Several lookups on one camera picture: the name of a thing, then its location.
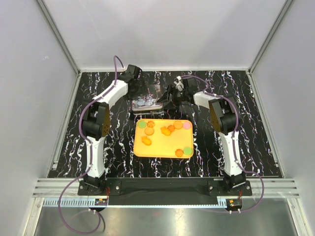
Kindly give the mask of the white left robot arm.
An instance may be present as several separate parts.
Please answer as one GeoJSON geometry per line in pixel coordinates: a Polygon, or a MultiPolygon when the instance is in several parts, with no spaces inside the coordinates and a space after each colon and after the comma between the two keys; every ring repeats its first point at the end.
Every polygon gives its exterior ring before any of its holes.
{"type": "Polygon", "coordinates": [[[147,86],[141,78],[142,69],[128,65],[127,69],[115,79],[102,93],[87,100],[79,119],[79,133],[85,140],[87,166],[82,175],[83,185],[100,195],[106,190],[105,167],[103,164],[103,145],[110,131],[110,109],[124,98],[134,100],[145,95],[147,86]]]}

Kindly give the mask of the gold tin lid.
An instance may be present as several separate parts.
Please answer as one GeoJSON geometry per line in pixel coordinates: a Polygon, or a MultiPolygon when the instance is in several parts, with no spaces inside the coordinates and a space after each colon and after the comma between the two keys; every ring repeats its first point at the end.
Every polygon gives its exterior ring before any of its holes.
{"type": "Polygon", "coordinates": [[[161,86],[160,85],[147,85],[148,91],[145,95],[138,96],[132,101],[132,110],[136,112],[146,110],[158,110],[162,108],[161,103],[157,101],[161,97],[161,86]]]}

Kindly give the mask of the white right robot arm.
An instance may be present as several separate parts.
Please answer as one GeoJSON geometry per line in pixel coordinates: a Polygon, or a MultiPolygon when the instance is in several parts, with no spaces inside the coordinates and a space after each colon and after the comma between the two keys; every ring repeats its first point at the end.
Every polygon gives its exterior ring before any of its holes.
{"type": "Polygon", "coordinates": [[[178,76],[173,84],[167,86],[164,94],[157,100],[167,110],[175,110],[183,102],[209,109],[213,129],[219,134],[224,157],[223,188],[229,195],[240,191],[246,183],[245,170],[241,164],[239,151],[239,114],[232,96],[211,94],[200,90],[197,81],[209,84],[192,75],[178,76]]]}

